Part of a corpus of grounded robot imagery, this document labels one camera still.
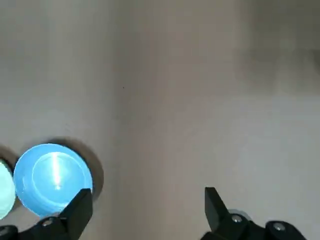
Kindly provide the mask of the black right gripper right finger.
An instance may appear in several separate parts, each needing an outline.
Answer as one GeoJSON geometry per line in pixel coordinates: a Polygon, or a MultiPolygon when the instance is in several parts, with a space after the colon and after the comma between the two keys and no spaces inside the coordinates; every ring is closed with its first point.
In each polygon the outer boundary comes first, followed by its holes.
{"type": "Polygon", "coordinates": [[[203,240],[304,240],[304,235],[292,224],[268,221],[257,225],[240,213],[231,213],[214,187],[205,188],[205,215],[210,227],[203,240]]]}

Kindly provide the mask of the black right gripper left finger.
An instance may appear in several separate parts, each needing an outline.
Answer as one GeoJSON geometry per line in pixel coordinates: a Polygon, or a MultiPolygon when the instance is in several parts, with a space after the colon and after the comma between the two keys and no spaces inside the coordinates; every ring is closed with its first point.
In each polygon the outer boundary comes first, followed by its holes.
{"type": "Polygon", "coordinates": [[[92,192],[83,188],[58,215],[45,217],[24,231],[19,231],[15,225],[2,225],[0,239],[78,240],[92,215],[92,192]]]}

